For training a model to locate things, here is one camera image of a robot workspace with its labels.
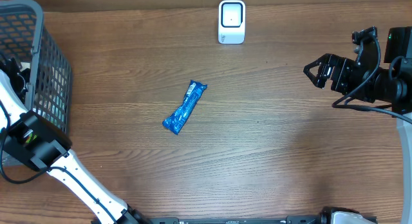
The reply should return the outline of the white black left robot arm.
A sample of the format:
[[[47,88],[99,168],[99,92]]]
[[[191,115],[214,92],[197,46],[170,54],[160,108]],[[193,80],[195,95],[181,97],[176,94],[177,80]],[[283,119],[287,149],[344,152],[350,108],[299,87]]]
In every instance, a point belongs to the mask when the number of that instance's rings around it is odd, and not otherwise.
[[[95,223],[149,223],[149,219],[107,190],[80,162],[64,131],[32,109],[19,93],[25,78],[15,58],[1,56],[1,152],[7,153],[35,174],[16,180],[24,184],[49,174],[65,184],[96,215]]]

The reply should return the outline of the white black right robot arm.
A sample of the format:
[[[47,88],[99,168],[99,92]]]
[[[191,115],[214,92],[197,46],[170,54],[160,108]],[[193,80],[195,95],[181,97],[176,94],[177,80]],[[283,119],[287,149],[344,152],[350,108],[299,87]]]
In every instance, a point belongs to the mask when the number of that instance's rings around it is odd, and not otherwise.
[[[326,53],[303,72],[317,88],[331,80],[331,89],[342,94],[334,108],[396,118],[403,159],[401,222],[411,223],[411,27],[391,28],[384,53],[374,26],[353,32],[351,39],[355,60]]]

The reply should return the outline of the blue cookie packet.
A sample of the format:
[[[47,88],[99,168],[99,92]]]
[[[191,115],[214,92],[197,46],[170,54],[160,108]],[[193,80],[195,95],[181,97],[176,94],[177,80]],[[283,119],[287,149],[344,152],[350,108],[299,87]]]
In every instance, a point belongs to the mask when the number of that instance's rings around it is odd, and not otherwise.
[[[191,80],[183,97],[182,104],[171,114],[171,116],[167,117],[162,122],[163,126],[177,135],[189,119],[192,111],[207,87],[208,85],[206,84]]]

